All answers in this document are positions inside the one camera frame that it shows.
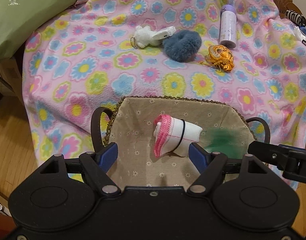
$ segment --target green pillow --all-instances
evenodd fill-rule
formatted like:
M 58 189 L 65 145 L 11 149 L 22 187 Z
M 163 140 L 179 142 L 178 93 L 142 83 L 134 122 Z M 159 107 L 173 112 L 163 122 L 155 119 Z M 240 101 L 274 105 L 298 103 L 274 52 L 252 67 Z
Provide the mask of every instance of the green pillow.
M 0 59 L 13 56 L 42 24 L 77 0 L 0 0 Z

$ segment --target blanket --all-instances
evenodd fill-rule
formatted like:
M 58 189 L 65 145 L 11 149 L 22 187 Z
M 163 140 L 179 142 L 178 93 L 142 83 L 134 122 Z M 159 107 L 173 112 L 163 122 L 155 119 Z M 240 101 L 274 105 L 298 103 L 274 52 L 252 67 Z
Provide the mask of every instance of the blanket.
M 224 4 L 237 11 L 235 68 L 230 73 L 198 63 L 219 42 Z M 187 63 L 169 59 L 162 47 L 135 49 L 130 38 L 143 24 L 153 30 L 174 25 L 197 31 L 202 47 Z M 265 119 L 271 143 L 304 147 L 306 47 L 293 28 L 280 19 L 273 0 L 78 0 L 26 43 L 23 98 L 38 164 L 55 153 L 75 158 L 92 150 L 94 109 L 113 109 L 124 96 L 221 101 L 245 118 Z M 201 111 L 205 118 L 212 114 Z M 107 122 L 103 116 L 103 135 Z M 251 128 L 262 140 L 263 126 L 254 123 Z

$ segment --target blue gripper pad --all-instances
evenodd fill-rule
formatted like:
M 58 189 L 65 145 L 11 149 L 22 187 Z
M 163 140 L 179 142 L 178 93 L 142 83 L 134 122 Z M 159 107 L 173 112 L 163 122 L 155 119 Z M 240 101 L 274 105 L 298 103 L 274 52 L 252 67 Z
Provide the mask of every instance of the blue gripper pad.
M 206 169 L 207 163 L 205 154 L 192 143 L 189 146 L 189 158 L 200 174 Z
M 104 170 L 105 173 L 107 173 L 117 159 L 117 144 L 109 144 L 104 148 L 104 150 L 106 151 L 101 155 L 99 166 L 102 168 L 102 170 Z

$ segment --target basket handle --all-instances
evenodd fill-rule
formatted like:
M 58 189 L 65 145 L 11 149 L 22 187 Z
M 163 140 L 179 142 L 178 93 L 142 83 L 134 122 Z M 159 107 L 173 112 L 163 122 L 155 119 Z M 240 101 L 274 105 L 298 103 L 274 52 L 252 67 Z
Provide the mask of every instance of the basket handle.
M 98 107 L 92 114 L 91 117 L 91 138 L 92 144 L 95 152 L 99 152 L 104 148 L 102 136 L 101 136 L 101 128 L 100 121 L 102 113 L 106 113 L 107 116 L 111 119 L 113 112 L 111 109 L 106 107 Z
M 271 131 L 270 131 L 270 128 L 269 128 L 267 122 L 264 119 L 262 119 L 260 117 L 252 117 L 252 118 L 246 119 L 245 121 L 247 123 L 254 122 L 254 121 L 260 122 L 264 126 L 264 133 L 265 133 L 264 142 L 265 143 L 270 143 L 270 141 L 271 141 Z

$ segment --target purple bottle cap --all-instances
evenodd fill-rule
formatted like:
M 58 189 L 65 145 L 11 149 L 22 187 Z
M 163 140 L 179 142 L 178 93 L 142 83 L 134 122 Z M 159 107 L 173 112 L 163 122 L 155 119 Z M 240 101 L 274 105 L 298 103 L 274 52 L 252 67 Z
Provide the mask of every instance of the purple bottle cap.
M 222 6 L 222 10 L 221 13 L 226 12 L 226 11 L 230 11 L 236 14 L 236 10 L 234 8 L 234 6 L 230 5 L 230 4 L 226 4 Z

